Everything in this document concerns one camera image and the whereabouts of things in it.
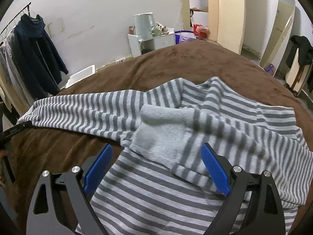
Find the brown blanket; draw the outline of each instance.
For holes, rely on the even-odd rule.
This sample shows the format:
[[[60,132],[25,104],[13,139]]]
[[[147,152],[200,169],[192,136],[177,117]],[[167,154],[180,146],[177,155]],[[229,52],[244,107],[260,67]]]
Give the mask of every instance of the brown blanket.
[[[313,119],[283,85],[246,58],[203,41],[163,48],[110,66],[63,90],[60,95],[124,89],[147,91],[179,77],[200,84],[213,76],[249,99],[293,107],[297,125],[302,128],[309,148],[313,149]],[[117,142],[104,138],[46,128],[27,129],[13,138],[16,182],[10,189],[10,196],[13,196],[22,230],[26,227],[29,204],[41,172],[46,169],[52,173],[65,172],[81,165],[105,142],[113,145],[113,163],[122,149]],[[313,190],[310,190],[308,203],[300,208],[293,226],[303,217],[312,199]],[[74,227],[75,218],[70,216]]]

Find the black jacket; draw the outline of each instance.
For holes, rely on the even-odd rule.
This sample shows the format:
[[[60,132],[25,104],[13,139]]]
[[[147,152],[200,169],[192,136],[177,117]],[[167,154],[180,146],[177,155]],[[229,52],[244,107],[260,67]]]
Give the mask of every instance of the black jacket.
[[[291,68],[293,60],[295,59],[295,54],[297,49],[299,49],[299,60],[298,63],[300,66],[305,66],[312,63],[313,60],[313,48],[308,38],[305,36],[294,35],[290,38],[294,43],[289,56],[287,57],[286,64]]]
[[[47,97],[47,92],[58,94],[61,71],[68,73],[44,27],[39,15],[34,19],[24,14],[12,39],[15,66],[31,96],[38,99]]]

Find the dark blue sweater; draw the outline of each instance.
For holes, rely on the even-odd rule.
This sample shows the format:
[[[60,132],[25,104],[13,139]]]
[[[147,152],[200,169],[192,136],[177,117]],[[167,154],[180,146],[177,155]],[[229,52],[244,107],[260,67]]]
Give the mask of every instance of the dark blue sweater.
[[[12,40],[15,66],[31,96],[38,99],[47,97],[47,93],[58,94],[61,71],[68,73],[44,27],[39,15],[34,19],[24,14],[14,29]]]

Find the beige garment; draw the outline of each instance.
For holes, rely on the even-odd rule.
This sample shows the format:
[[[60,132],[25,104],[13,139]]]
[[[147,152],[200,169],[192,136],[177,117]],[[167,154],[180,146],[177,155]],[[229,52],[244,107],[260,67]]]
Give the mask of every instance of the beige garment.
[[[22,116],[28,110],[28,105],[17,95],[12,83],[7,81],[2,64],[0,64],[0,88],[4,92],[5,99],[3,101],[8,110],[12,110],[10,105],[12,104],[18,114]]]

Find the blue gripper pad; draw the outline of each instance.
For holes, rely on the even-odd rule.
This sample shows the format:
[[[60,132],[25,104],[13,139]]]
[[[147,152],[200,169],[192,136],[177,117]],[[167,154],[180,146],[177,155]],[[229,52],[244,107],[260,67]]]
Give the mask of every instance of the blue gripper pad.
[[[107,165],[112,159],[113,151],[111,145],[106,145],[98,155],[91,168],[85,175],[83,192],[85,195],[93,195],[104,177]]]
[[[228,182],[228,175],[214,154],[211,152],[209,147],[205,144],[201,147],[201,159],[204,162],[204,165],[207,168],[218,191],[225,196],[228,196],[231,191]]]

